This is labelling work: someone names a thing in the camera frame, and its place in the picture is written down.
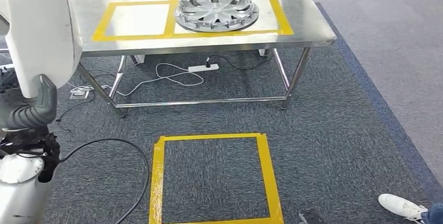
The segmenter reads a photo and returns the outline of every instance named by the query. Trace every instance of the yellow tape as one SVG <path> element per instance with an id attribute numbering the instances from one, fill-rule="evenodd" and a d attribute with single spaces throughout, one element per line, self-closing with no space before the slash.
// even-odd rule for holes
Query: yellow tape
<path id="1" fill-rule="evenodd" d="M 278 33 L 279 30 L 257 30 L 257 31 L 230 31 L 230 32 L 195 32 L 195 33 L 176 33 L 171 36 L 172 39 L 185 38 L 212 38 L 223 36 L 246 36 L 262 33 Z"/>
<path id="2" fill-rule="evenodd" d="M 115 2 L 116 6 L 143 6 L 143 5 L 169 5 L 171 1 L 135 1 L 135 2 Z"/>
<path id="3" fill-rule="evenodd" d="M 280 34 L 294 34 L 292 27 L 288 19 L 286 18 L 285 12 L 283 8 L 280 6 L 280 2 L 278 0 L 269 0 L 271 2 L 272 9 L 274 10 L 275 17 L 280 25 Z"/>
<path id="4" fill-rule="evenodd" d="M 272 224 L 284 224 L 282 207 L 278 196 L 277 182 L 275 181 L 274 168 L 272 167 L 271 154 L 267 144 L 266 135 L 257 138 L 260 164 L 263 173 L 264 188 L 266 190 L 267 205 L 271 215 Z"/>
<path id="5" fill-rule="evenodd" d="M 106 29 L 108 27 L 109 22 L 111 21 L 112 15 L 114 14 L 115 8 L 117 7 L 116 3 L 109 3 L 108 8 L 104 11 L 103 16 L 98 23 L 96 31 L 92 35 L 92 40 L 94 41 L 104 41 L 103 37 L 106 34 Z"/>
<path id="6" fill-rule="evenodd" d="M 160 137 L 160 140 L 154 144 L 151 194 L 149 203 L 149 224 L 161 224 L 164 159 L 165 140 L 163 137 Z"/>
<path id="7" fill-rule="evenodd" d="M 174 34 L 176 28 L 176 18 L 174 16 L 174 13 L 176 11 L 178 3 L 179 0 L 171 0 L 171 3 L 169 4 L 168 19 L 166 20 L 165 26 L 165 36 L 167 38 Z"/>
<path id="8" fill-rule="evenodd" d="M 189 222 L 180 224 L 283 224 L 283 214 L 278 196 L 277 183 L 275 181 L 272 167 L 271 154 L 265 134 L 243 133 L 243 134 L 205 134 L 185 136 L 161 136 L 154 144 L 153 169 L 151 177 L 151 194 L 149 204 L 149 224 L 161 224 L 161 209 L 163 196 L 163 174 L 165 158 L 165 142 L 175 140 L 198 140 L 198 139 L 223 139 L 223 138 L 255 138 L 259 150 L 260 165 L 263 173 L 263 182 L 266 191 L 269 218 L 223 220 Z"/>
<path id="9" fill-rule="evenodd" d="M 271 218 L 257 218 L 245 220 L 220 220 L 220 221 L 204 221 L 204 222 L 188 222 L 176 224 L 274 224 Z"/>
<path id="10" fill-rule="evenodd" d="M 205 134 L 205 135 L 185 135 L 185 136 L 163 136 L 163 139 L 168 142 L 171 140 L 195 140 L 195 139 L 225 139 L 225 138 L 257 138 L 261 136 L 258 133 L 246 134 Z"/>

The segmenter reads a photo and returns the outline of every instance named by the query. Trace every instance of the black cable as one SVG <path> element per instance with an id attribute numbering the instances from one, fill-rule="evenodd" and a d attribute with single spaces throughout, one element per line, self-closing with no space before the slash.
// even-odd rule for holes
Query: black cable
<path id="1" fill-rule="evenodd" d="M 62 126 L 60 125 L 60 122 L 62 121 L 63 116 L 64 116 L 67 112 L 69 112 L 70 110 L 72 110 L 72 109 L 74 109 L 74 108 L 76 108 L 76 107 L 78 107 L 78 106 L 80 106 L 80 105 L 84 105 L 84 104 L 87 104 L 87 103 L 93 102 L 95 99 L 96 99 L 96 94 L 93 92 L 93 93 L 92 93 L 92 99 L 90 99 L 90 100 L 88 100 L 88 101 L 84 101 L 84 102 L 82 102 L 82 103 L 76 104 L 76 105 L 74 105 L 74 106 L 68 108 L 66 111 L 64 111 L 64 112 L 60 115 L 60 117 L 59 117 L 58 119 L 55 120 L 55 122 L 57 122 L 57 125 L 58 125 L 62 130 L 64 130 L 64 131 L 70 133 L 70 132 L 71 132 L 70 129 L 66 129 L 66 128 L 64 128 L 64 127 L 62 127 Z"/>
<path id="2" fill-rule="evenodd" d="M 97 76 L 93 76 L 93 78 L 98 78 L 98 77 L 101 77 L 101 76 L 108 76 L 108 75 L 111 75 L 111 76 L 113 76 L 113 77 L 115 78 L 115 75 L 113 75 L 112 73 L 106 72 L 106 71 L 104 71 L 104 70 L 92 69 L 92 70 L 89 70 L 89 71 L 100 71 L 100 72 L 104 72 L 104 73 L 106 73 L 106 74 L 100 74 L 100 75 L 97 75 Z M 80 80 L 83 82 L 80 86 L 83 86 L 84 84 L 87 83 L 87 81 L 84 81 L 84 80 L 81 78 L 81 74 L 79 75 L 79 78 L 80 78 Z M 90 100 L 88 100 L 88 101 L 81 102 L 81 103 L 79 103 L 79 104 L 76 104 L 76 105 L 74 105 L 74 106 L 68 108 L 66 111 L 64 111 L 64 112 L 62 113 L 62 115 L 60 115 L 60 117 L 59 117 L 58 119 L 55 120 L 55 122 L 57 122 L 57 125 L 59 126 L 59 128 L 61 128 L 62 130 L 66 131 L 66 132 L 68 132 L 68 133 L 70 133 L 70 132 L 71 132 L 70 129 L 66 129 L 66 128 L 64 128 L 64 127 L 62 127 L 62 126 L 60 125 L 60 122 L 62 121 L 63 116 L 64 116 L 67 112 L 69 112 L 70 110 L 72 110 L 72 109 L 74 109 L 74 108 L 76 108 L 76 107 L 78 107 L 78 106 L 80 106 L 80 105 L 84 105 L 84 104 L 87 104 L 87 103 L 93 102 L 93 101 L 96 99 L 96 94 L 93 93 L 92 96 L 93 96 L 92 99 L 90 99 Z"/>
<path id="3" fill-rule="evenodd" d="M 83 145 L 80 145 L 79 147 L 75 148 L 74 150 L 72 150 L 70 153 L 68 153 L 68 155 L 64 158 L 60 160 L 60 163 L 65 162 L 67 159 L 69 159 L 73 154 L 75 154 L 75 152 L 79 151 L 80 149 L 91 145 L 93 143 L 97 143 L 97 142 L 104 142 L 104 141 L 108 141 L 108 140 L 116 140 L 119 142 L 124 142 L 126 144 L 131 145 L 132 147 L 134 147 L 135 149 L 137 149 L 137 151 L 142 155 L 142 158 L 145 162 L 145 166 L 146 166 L 146 178 L 145 178 L 145 185 L 143 187 L 143 191 L 142 194 L 140 195 L 140 197 L 137 199 L 137 201 L 135 202 L 135 204 L 126 212 L 126 214 L 123 215 L 123 217 L 120 218 L 120 220 L 118 220 L 115 224 L 120 224 L 123 220 L 125 220 L 133 211 L 134 209 L 139 205 L 139 203 L 142 201 L 143 196 L 146 193 L 146 190 L 148 189 L 149 186 L 149 174 L 150 174 L 150 169 L 149 169 L 149 161 L 148 158 L 146 157 L 145 153 L 143 152 L 143 150 L 141 148 L 139 148 L 137 145 L 135 145 L 132 142 L 128 142 L 127 140 L 123 140 L 123 139 L 117 139 L 117 138 L 106 138 L 106 139 L 98 139 L 98 140 L 93 140 L 91 142 L 85 143 Z"/>
<path id="4" fill-rule="evenodd" d="M 228 58 L 223 57 L 223 56 L 221 56 L 221 55 L 214 54 L 214 55 L 211 55 L 211 56 L 209 56 L 209 57 L 210 57 L 210 58 L 211 58 L 211 57 L 219 57 L 219 58 L 222 58 L 222 59 L 226 60 L 226 62 L 228 62 L 228 64 L 229 64 L 230 66 L 232 66 L 233 68 L 235 68 L 235 69 L 237 69 L 237 70 L 241 70 L 241 71 L 256 69 L 257 67 L 260 67 L 261 65 L 263 65 L 263 64 L 266 63 L 266 62 L 269 62 L 269 61 L 272 59 L 271 57 L 268 57 L 267 60 L 260 62 L 258 65 L 254 66 L 254 67 L 241 68 L 241 67 L 237 67 L 237 66 L 233 65 L 233 64 L 228 60 Z"/>
<path id="5" fill-rule="evenodd" d="M 108 76 L 108 75 L 110 75 L 110 76 L 112 76 L 112 77 L 115 78 L 115 75 L 113 75 L 112 73 L 100 74 L 100 75 L 94 76 L 94 78 L 101 77 L 101 76 Z M 79 77 L 80 80 L 83 82 L 80 86 L 83 86 L 84 84 L 88 83 L 87 81 L 84 81 L 84 80 L 82 79 L 81 74 L 80 74 L 78 77 Z"/>

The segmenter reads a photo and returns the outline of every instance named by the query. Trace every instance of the shoe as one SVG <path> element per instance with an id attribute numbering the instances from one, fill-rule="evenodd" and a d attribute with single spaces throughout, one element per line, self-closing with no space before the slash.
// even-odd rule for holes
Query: shoe
<path id="1" fill-rule="evenodd" d="M 378 196 L 378 202 L 388 211 L 403 216 L 407 220 L 415 223 L 424 224 L 422 221 L 422 213 L 428 212 L 424 206 L 417 206 L 416 204 L 392 194 L 382 194 Z"/>

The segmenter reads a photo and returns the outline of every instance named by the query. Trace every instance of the table top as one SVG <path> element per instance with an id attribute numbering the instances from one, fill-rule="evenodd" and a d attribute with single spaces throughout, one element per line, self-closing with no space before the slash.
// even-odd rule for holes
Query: table top
<path id="1" fill-rule="evenodd" d="M 179 0 L 73 0 L 83 56 L 328 46 L 336 36 L 312 0 L 252 0 L 252 26 L 191 32 L 174 20 Z"/>

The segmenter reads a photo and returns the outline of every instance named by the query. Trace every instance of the power strip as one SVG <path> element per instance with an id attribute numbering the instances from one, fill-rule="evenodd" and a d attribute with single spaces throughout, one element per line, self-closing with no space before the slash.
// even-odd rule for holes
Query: power strip
<path id="1" fill-rule="evenodd" d="M 197 73 L 197 72 L 203 72 L 203 71 L 212 71 L 212 70 L 218 70 L 220 67 L 218 64 L 211 64 L 210 67 L 203 66 L 190 66 L 188 67 L 188 72 L 190 73 Z"/>

